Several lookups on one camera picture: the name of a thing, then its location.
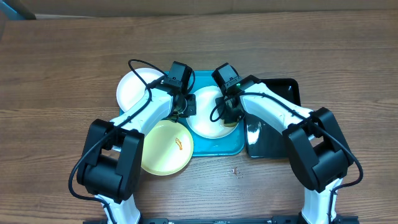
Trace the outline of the white plate with ketchup streak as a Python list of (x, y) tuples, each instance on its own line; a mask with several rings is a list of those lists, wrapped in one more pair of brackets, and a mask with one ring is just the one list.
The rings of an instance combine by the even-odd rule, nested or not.
[(187, 118), (189, 127), (199, 136), (209, 139), (222, 138), (232, 133), (236, 127), (225, 126), (223, 120), (210, 121), (212, 109), (216, 106), (215, 100), (221, 97), (221, 91), (217, 86), (206, 86), (194, 92), (197, 112), (195, 116)]

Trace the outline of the green yellow sponge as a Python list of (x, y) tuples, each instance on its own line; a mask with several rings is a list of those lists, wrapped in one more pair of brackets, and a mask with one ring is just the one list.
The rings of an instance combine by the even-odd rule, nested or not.
[(236, 125), (238, 124), (238, 121), (233, 121), (233, 122), (227, 122), (227, 121), (224, 121), (224, 126), (225, 127), (235, 127)]

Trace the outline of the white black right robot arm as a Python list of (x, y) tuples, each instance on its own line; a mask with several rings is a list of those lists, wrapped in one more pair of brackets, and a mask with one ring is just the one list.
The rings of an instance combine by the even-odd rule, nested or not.
[(291, 103), (255, 76), (240, 77), (228, 63), (211, 76), (222, 94), (212, 112), (225, 125), (251, 114), (282, 136), (292, 171), (304, 187), (305, 202), (297, 223), (357, 223), (358, 218), (335, 211), (337, 193), (346, 187), (343, 178), (356, 159), (333, 113)]

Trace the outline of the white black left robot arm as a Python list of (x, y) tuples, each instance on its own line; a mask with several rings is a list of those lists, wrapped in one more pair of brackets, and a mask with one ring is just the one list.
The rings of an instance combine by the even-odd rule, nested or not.
[(146, 62), (119, 82), (116, 96), (123, 114), (111, 121), (94, 120), (81, 158), (68, 180), (70, 193), (102, 204), (105, 223), (139, 223), (133, 193), (139, 182), (144, 138), (162, 119), (195, 114), (190, 93), (195, 72), (173, 62), (168, 72)]

